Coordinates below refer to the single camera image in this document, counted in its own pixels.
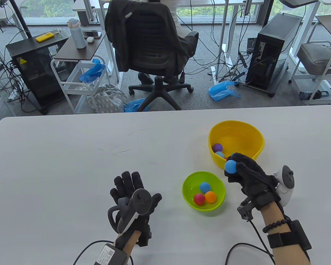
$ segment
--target ball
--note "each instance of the ball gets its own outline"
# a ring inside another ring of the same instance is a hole
[[[223,146],[221,145],[221,144],[214,144],[213,146],[212,146],[212,151],[214,152],[214,153],[216,153],[216,152],[222,152],[223,151]]]
[[[225,170],[229,174],[234,174],[236,173],[236,162],[234,160],[228,160],[225,163]]]
[[[200,191],[205,194],[206,192],[209,192],[211,190],[211,185],[207,182],[202,182],[200,184]]]
[[[198,205],[198,206],[202,206],[205,203],[205,196],[202,193],[197,193],[194,196],[194,202]]]
[[[205,194],[205,200],[208,203],[215,203],[217,200],[217,196],[214,192],[206,192]]]
[[[217,151],[215,154],[219,155],[221,158],[224,158],[224,157],[225,157],[225,154],[223,154],[223,153],[220,152],[220,151]]]

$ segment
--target water bottle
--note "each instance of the water bottle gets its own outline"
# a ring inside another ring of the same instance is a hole
[[[77,49],[85,48],[87,44],[82,33],[80,22],[75,18],[71,18],[67,22],[67,26],[70,28],[71,36],[74,39],[76,48]]]

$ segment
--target smartphone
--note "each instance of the smartphone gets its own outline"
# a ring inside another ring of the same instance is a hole
[[[88,37],[99,39],[102,36],[102,33],[100,31],[83,31],[83,36],[85,37],[85,39],[87,39]]]

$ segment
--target trees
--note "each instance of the trees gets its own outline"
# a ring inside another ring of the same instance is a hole
[[[28,0],[26,17],[74,17],[73,0]]]
[[[75,12],[72,11],[71,6],[73,0],[28,0],[25,5],[28,7],[27,11],[24,11],[26,17],[74,17]],[[223,15],[224,6],[216,7],[216,15]],[[232,6],[228,8],[228,15],[231,14]],[[296,9],[290,9],[284,6],[279,0],[275,0],[272,6],[271,15],[275,15],[278,12],[284,11],[286,13],[303,15],[304,7]],[[212,6],[193,7],[193,16],[212,16]],[[320,5],[318,14],[331,14],[331,6]],[[191,10],[187,8],[178,8],[178,15],[180,17],[191,16]]]

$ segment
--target orange ball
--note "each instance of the orange ball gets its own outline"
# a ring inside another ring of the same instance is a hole
[[[215,203],[217,200],[217,196],[214,192],[206,192],[205,194],[205,200],[208,203]]]

